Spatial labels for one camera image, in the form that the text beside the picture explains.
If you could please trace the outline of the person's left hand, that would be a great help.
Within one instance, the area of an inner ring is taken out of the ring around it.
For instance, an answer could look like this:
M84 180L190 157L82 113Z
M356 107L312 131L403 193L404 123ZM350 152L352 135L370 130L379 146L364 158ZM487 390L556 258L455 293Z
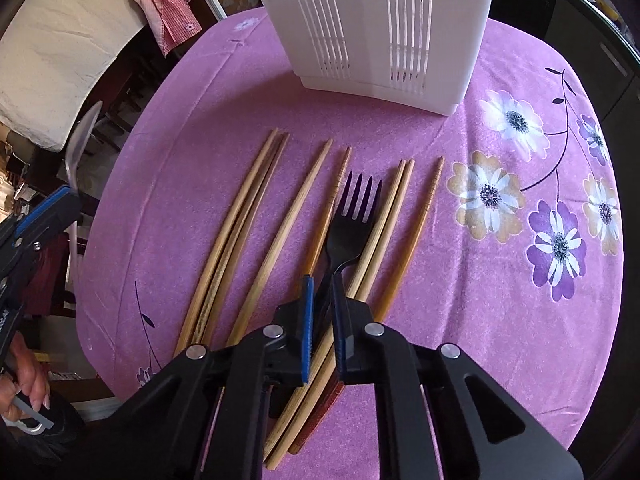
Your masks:
M32 409L39 412L40 408L50 408L50 386L34 352L27 348L20 332L12 340L10 353L14 357L17 381L14 382L8 375L1 376L0 412L5 419L16 422L28 417L13 404L17 393L27 396Z

